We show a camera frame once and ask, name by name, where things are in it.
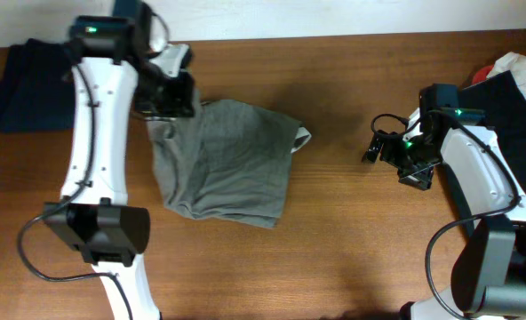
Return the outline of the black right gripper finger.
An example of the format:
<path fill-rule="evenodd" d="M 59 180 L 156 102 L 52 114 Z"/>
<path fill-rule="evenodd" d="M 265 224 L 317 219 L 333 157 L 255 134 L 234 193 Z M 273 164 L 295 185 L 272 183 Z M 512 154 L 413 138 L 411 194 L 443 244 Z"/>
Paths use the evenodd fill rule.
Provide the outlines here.
<path fill-rule="evenodd" d="M 398 169 L 399 182 L 419 190 L 429 190 L 432 186 L 435 164 L 416 163 Z"/>
<path fill-rule="evenodd" d="M 380 150 L 382 149 L 382 139 L 374 134 L 372 136 L 371 142 L 367 147 L 362 162 L 363 163 L 375 163 L 379 157 Z"/>

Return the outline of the grey shorts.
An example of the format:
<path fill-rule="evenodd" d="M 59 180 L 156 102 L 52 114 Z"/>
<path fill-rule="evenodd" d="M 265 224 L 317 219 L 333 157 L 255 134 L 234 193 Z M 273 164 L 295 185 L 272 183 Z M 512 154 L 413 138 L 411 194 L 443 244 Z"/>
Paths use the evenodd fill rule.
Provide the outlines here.
<path fill-rule="evenodd" d="M 298 119 L 238 100 L 202 102 L 196 94 L 193 108 L 191 118 L 147 125 L 163 207 L 191 220 L 273 228 L 292 156 L 311 132 Z"/>

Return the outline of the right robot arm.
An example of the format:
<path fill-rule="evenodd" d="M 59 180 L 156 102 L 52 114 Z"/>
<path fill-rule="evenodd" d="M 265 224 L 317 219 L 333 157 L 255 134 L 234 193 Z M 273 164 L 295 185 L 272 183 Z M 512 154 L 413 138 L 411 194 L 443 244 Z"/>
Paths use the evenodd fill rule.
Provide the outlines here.
<path fill-rule="evenodd" d="M 432 296 L 408 302 L 400 317 L 424 319 L 526 319 L 526 194 L 502 155 L 485 112 L 463 108 L 458 88 L 433 84 L 419 93 L 419 106 L 400 117 L 403 132 L 372 126 L 363 161 L 381 160 L 397 170 L 402 184 L 421 190 L 432 185 L 434 168 L 452 170 L 468 215 L 441 227 L 425 253 Z M 435 288 L 431 256 L 447 231 L 465 226 L 471 234 L 458 256 L 450 286 Z"/>

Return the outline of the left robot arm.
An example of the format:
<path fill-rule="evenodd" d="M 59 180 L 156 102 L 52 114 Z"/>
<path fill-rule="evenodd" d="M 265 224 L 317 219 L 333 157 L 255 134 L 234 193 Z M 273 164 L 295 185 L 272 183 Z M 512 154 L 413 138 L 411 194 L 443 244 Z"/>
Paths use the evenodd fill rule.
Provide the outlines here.
<path fill-rule="evenodd" d="M 146 209 L 131 207 L 125 180 L 131 116 L 170 121 L 194 115 L 195 82 L 185 44 L 153 37 L 159 15 L 142 1 L 117 1 L 108 16 L 80 16 L 69 30 L 76 106 L 68 173 L 41 221 L 91 265 L 117 319 L 158 319 L 144 252 Z"/>

